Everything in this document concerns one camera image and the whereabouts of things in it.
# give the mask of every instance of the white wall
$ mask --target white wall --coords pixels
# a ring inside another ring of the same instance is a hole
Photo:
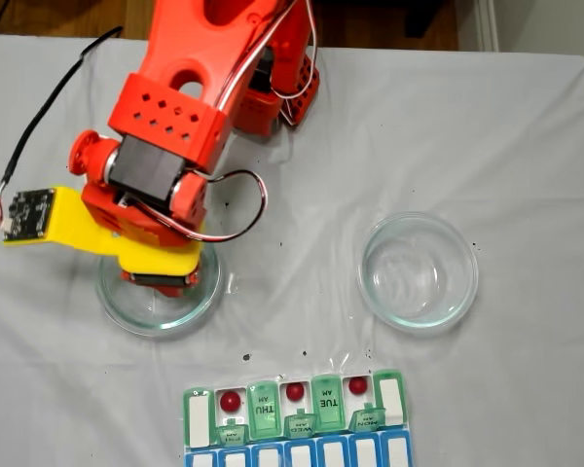
[[[493,0],[499,49],[584,55],[584,0]]]

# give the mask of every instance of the white label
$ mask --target white label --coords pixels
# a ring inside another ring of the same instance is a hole
[[[389,467],[409,467],[407,440],[392,438],[387,442],[387,450],[389,452]]]
[[[326,443],[324,445],[324,466],[345,467],[342,443]]]
[[[385,423],[387,425],[402,425],[404,415],[400,403],[400,388],[398,379],[381,379],[379,382],[383,407],[385,408]]]
[[[279,452],[276,449],[260,449],[258,467],[279,467]]]
[[[189,399],[189,435],[191,448],[210,446],[210,417],[207,396],[193,396]]]
[[[225,467],[245,467],[246,459],[242,452],[225,456]]]
[[[374,440],[357,440],[357,464],[359,467],[377,467]]]
[[[212,454],[196,455],[193,457],[193,467],[212,467]]]
[[[292,467],[311,467],[311,451],[309,446],[295,446],[290,450]]]

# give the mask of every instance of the clear glass dish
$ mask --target clear glass dish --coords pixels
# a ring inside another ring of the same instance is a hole
[[[470,308],[478,264],[450,224],[405,212],[370,232],[358,282],[366,305],[384,322],[411,334],[434,334],[454,326]]]
[[[114,257],[102,257],[95,290],[108,316],[122,328],[140,336],[162,336],[187,330],[213,307],[221,289],[221,265],[214,248],[206,244],[200,257],[200,281],[179,298],[120,278]]]

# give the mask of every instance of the blue compartment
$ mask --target blue compartment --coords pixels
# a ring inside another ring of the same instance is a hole
[[[260,460],[260,450],[276,449],[279,456],[278,467],[283,467],[283,445],[257,445],[251,448],[251,461],[253,462],[253,467],[262,467],[258,463]]]
[[[407,460],[409,461],[409,467],[413,467],[413,456],[411,454],[411,438],[409,436],[409,432],[404,430],[385,431],[384,433],[381,434],[381,452],[383,453],[383,467],[392,467],[389,459],[389,440],[394,440],[397,438],[404,438],[405,443],[407,444]]]
[[[195,457],[209,456],[212,458],[212,467],[218,467],[218,459],[215,451],[191,452],[184,456],[184,467],[193,467]]]
[[[289,441],[283,445],[284,457],[285,457],[285,467],[292,467],[292,448],[296,446],[309,446],[310,447],[310,459],[311,467],[318,467],[318,462],[315,457],[315,442],[312,440],[297,440]]]
[[[244,454],[244,466],[251,467],[251,452],[249,448],[221,449],[218,453],[218,463],[220,467],[226,467],[225,458],[231,454]]]
[[[324,456],[324,445],[339,443],[342,445],[342,453],[344,454],[344,465],[345,467],[350,467],[350,456],[348,455],[348,439],[346,436],[325,436],[318,439],[317,442],[317,456],[318,456],[318,466],[327,467],[326,459]]]
[[[372,440],[374,441],[374,451],[375,457],[377,458],[377,466],[381,467],[383,456],[381,455],[381,440],[379,435],[376,433],[359,433],[357,435],[352,435],[348,438],[348,448],[350,449],[350,465],[352,467],[374,467],[372,465],[364,465],[359,463],[358,455],[357,455],[357,441],[361,440]]]

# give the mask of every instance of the wooden floor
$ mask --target wooden floor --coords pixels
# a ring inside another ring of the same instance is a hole
[[[0,0],[0,7],[5,0]],[[122,24],[124,37],[146,39],[154,0],[11,0],[0,33],[43,36],[94,37]],[[425,36],[404,34],[404,10],[315,4],[318,44],[325,47],[455,51],[454,0],[446,2]]]

